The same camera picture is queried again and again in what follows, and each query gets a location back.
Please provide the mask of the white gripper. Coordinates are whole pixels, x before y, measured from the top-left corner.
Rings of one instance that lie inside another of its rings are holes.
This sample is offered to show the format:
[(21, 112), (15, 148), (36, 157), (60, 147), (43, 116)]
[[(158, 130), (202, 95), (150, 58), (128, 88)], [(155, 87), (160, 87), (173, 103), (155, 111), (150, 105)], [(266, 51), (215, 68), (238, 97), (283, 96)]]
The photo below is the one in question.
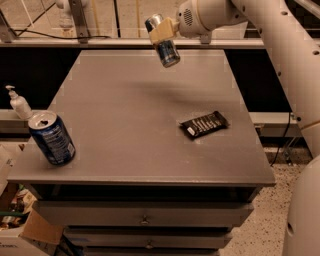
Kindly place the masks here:
[(198, 37), (214, 29), (211, 0), (186, 0), (177, 11), (177, 20), (169, 17), (149, 33), (152, 44), (173, 39), (177, 32), (187, 38)]

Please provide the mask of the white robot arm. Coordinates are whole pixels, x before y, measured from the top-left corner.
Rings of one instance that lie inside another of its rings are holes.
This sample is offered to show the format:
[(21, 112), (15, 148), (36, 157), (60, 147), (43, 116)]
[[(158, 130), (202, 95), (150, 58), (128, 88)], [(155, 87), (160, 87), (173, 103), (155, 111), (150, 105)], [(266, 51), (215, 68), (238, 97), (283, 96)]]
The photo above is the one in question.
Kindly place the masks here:
[(320, 256), (319, 46), (285, 0), (187, 0), (177, 18), (147, 24), (152, 45), (245, 20), (258, 30), (313, 159), (300, 174), (287, 215), (282, 256)]

